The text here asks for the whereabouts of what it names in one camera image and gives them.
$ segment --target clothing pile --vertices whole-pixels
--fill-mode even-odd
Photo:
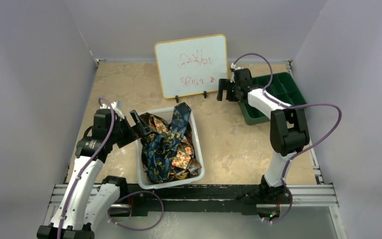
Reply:
[[[150,182],[165,183],[198,175],[201,165],[194,154],[190,115],[191,108],[186,103],[175,106],[170,124],[149,113],[140,115],[155,132],[141,138],[141,161]]]

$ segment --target whiteboard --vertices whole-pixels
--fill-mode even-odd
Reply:
[[[223,34],[159,42],[154,51],[164,98],[217,91],[227,78]]]

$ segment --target wall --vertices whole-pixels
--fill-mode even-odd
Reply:
[[[0,0],[0,238],[35,238],[95,68],[62,1]]]
[[[326,0],[65,2],[96,58],[154,61],[156,42],[223,33],[230,59],[279,61],[294,59]]]
[[[382,239],[382,1],[328,0],[294,61],[309,102],[340,105],[338,130],[316,149],[350,239]],[[313,140],[336,111],[311,109]]]

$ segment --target cable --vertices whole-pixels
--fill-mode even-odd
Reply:
[[[131,228],[129,226],[122,225],[122,224],[116,222],[114,219],[110,218],[109,211],[107,212],[107,216],[109,217],[109,221],[108,222],[111,222],[111,223],[117,225],[118,227],[125,228],[125,229],[131,230],[131,231],[137,231],[137,232],[147,231],[147,230],[150,230],[150,229],[154,228],[155,226],[157,226],[157,224],[159,224],[160,221],[162,220],[163,214],[165,212],[165,207],[163,206],[163,201],[162,201],[162,199],[160,199],[159,196],[157,196],[157,194],[155,194],[155,193],[153,193],[151,191],[138,191],[138,192],[130,193],[130,194],[126,195],[125,197],[120,198],[116,202],[120,202],[120,201],[122,201],[122,200],[124,200],[126,198],[129,198],[129,197],[131,197],[133,195],[140,194],[140,193],[149,193],[149,194],[155,196],[159,200],[160,206],[162,207],[162,213],[160,214],[160,217],[159,217],[159,219],[157,220],[156,223],[154,223],[152,226],[150,226],[148,228]]]
[[[61,219],[59,220],[59,226],[58,226],[58,231],[56,233],[56,238],[57,239],[61,239],[61,233],[62,233],[62,222],[63,220],[65,220],[65,215],[66,215],[66,211],[67,211],[67,207],[68,207],[68,204],[71,200],[71,197],[74,193],[74,190],[75,190],[75,187],[77,186],[78,184],[78,181],[79,179],[81,178],[82,174],[84,173],[84,171],[86,170],[86,168],[90,165],[90,163],[93,161],[94,158],[97,157],[97,155],[100,153],[100,151],[103,149],[104,145],[107,143],[107,141],[109,140],[109,137],[110,137],[110,134],[112,133],[112,130],[113,130],[113,125],[115,124],[115,112],[113,110],[113,107],[112,105],[110,104],[110,102],[106,99],[106,98],[99,98],[98,102],[99,102],[99,105],[102,106],[101,104],[101,100],[105,101],[107,103],[107,105],[109,106],[110,108],[110,116],[111,116],[111,120],[110,120],[110,127],[109,127],[109,131],[107,132],[107,135],[106,137],[104,138],[103,142],[101,143],[101,145],[99,146],[99,148],[95,151],[95,153],[90,157],[90,159],[85,163],[85,165],[80,169],[80,171],[78,172],[78,175],[75,177],[75,180],[68,192],[68,195],[67,195],[67,199],[65,200],[65,203],[62,207],[62,215],[61,215]]]
[[[288,191],[289,193],[289,199],[290,199],[290,203],[289,203],[289,207],[287,208],[287,210],[285,211],[285,213],[279,217],[278,219],[274,220],[274,221],[270,221],[270,223],[277,223],[279,222],[280,220],[282,220],[290,211],[291,207],[292,207],[292,204],[293,204],[293,197],[292,197],[292,193],[290,192],[290,189],[287,187],[287,184],[285,182],[285,174],[286,174],[286,171],[287,171],[287,168],[289,167],[290,165],[290,162],[295,159],[296,157],[300,156],[301,154],[309,151],[310,149],[316,147],[317,145],[319,145],[321,142],[323,142],[329,135],[331,135],[331,133],[333,131],[335,131],[335,129],[337,128],[337,126],[339,125],[340,121],[342,120],[342,111],[341,109],[337,106],[337,105],[334,105],[334,104],[330,104],[330,103],[315,103],[315,104],[305,104],[305,105],[299,105],[299,106],[287,106],[287,105],[283,105],[281,104],[279,101],[271,98],[268,94],[265,94],[266,92],[266,89],[267,87],[269,87],[271,84],[272,84],[272,81],[273,81],[273,69],[272,69],[272,66],[270,65],[270,62],[262,55],[260,54],[257,54],[257,53],[247,53],[247,54],[244,54],[240,57],[238,57],[238,59],[235,60],[235,62],[233,64],[236,64],[242,57],[244,56],[249,56],[249,55],[254,55],[254,56],[258,56],[258,57],[261,57],[266,63],[267,65],[269,66],[269,69],[270,69],[270,79],[269,79],[269,82],[267,83],[267,85],[265,85],[263,87],[263,95],[269,99],[270,101],[272,101],[273,103],[275,104],[278,104],[279,106],[282,106],[286,109],[290,109],[290,110],[297,110],[297,109],[304,109],[304,108],[307,108],[307,107],[312,107],[312,106],[330,106],[330,107],[334,107],[335,109],[337,109],[338,111],[338,118],[336,120],[336,123],[333,125],[333,127],[321,138],[319,139],[317,142],[313,143],[312,145],[310,145],[309,147],[305,148],[304,150],[302,150],[301,152],[298,152],[296,154],[294,154],[293,156],[291,156],[289,158],[289,160],[286,162],[285,164],[285,167],[284,167],[284,170],[282,172],[282,179],[283,179],[283,185],[285,187],[285,189]]]

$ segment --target red handwriting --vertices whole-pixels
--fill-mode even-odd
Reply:
[[[181,68],[185,65],[188,65],[188,64],[199,64],[199,65],[211,65],[211,58],[208,57],[206,58],[205,56],[203,56],[203,50],[200,49],[200,50],[195,50],[196,53],[191,53],[191,54],[185,54],[185,53],[182,53],[179,55],[179,64],[178,64],[178,68]]]
[[[205,78],[197,79],[197,78],[192,78],[190,76],[181,77],[181,82],[184,86],[199,86],[199,85],[204,84],[204,82],[206,82],[206,80],[207,79],[205,79]],[[210,80],[210,83],[214,83],[215,78],[210,77],[209,80]]]

